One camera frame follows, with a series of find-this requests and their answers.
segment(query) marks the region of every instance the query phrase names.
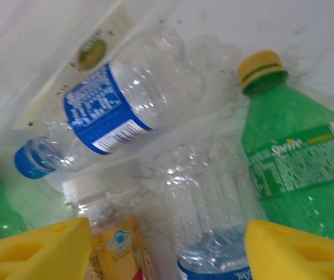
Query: sprite logo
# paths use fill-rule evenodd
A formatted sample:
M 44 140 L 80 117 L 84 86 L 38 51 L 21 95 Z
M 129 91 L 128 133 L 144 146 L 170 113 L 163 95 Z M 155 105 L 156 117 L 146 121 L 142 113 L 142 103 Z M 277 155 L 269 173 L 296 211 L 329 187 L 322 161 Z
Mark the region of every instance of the sprite logo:
M 287 139 L 286 143 L 283 145 L 273 145 L 271 147 L 272 150 L 272 156 L 281 156 L 283 153 L 287 152 L 287 151 L 293 151 L 297 148 L 302 147 L 302 140 L 298 139 Z

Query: yellow bottle cap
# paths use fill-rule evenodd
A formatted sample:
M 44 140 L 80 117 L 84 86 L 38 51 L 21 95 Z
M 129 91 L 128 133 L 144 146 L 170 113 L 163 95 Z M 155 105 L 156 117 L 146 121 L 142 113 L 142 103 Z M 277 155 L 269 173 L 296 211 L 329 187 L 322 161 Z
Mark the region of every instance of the yellow bottle cap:
M 238 76 L 243 88 L 258 78 L 284 71 L 280 57 L 274 51 L 261 51 L 245 59 L 238 67 Z

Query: blue bottle label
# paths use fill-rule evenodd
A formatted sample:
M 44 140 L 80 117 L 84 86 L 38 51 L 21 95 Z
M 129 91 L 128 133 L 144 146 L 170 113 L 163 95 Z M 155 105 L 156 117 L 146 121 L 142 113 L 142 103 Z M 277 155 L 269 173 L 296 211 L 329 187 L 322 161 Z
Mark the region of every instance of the blue bottle label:
M 178 262 L 180 280 L 252 280 L 250 267 L 215 274 L 201 274 L 184 268 Z
M 101 155 L 151 130 L 133 113 L 109 64 L 66 93 L 63 105 L 77 137 Z

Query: bottle neck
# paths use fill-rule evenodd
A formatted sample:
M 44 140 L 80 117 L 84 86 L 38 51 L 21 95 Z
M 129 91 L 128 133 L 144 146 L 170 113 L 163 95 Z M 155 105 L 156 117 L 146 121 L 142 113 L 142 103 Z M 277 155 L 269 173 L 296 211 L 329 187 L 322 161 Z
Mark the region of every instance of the bottle neck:
M 286 71 L 274 72 L 261 76 L 244 88 L 243 94 L 249 96 L 250 99 L 257 98 L 258 96 L 271 91 L 276 86 L 285 84 L 288 76 L 289 74 Z

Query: yellow foam block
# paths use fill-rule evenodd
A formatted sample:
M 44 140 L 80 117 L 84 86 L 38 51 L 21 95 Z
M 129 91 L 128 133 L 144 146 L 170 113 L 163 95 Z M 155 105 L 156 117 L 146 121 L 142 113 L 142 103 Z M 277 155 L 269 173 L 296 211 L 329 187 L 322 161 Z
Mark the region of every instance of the yellow foam block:
M 0 280 L 82 280 L 91 249 L 86 218 L 0 240 Z
M 250 220 L 245 248 L 254 280 L 334 280 L 334 240 Z

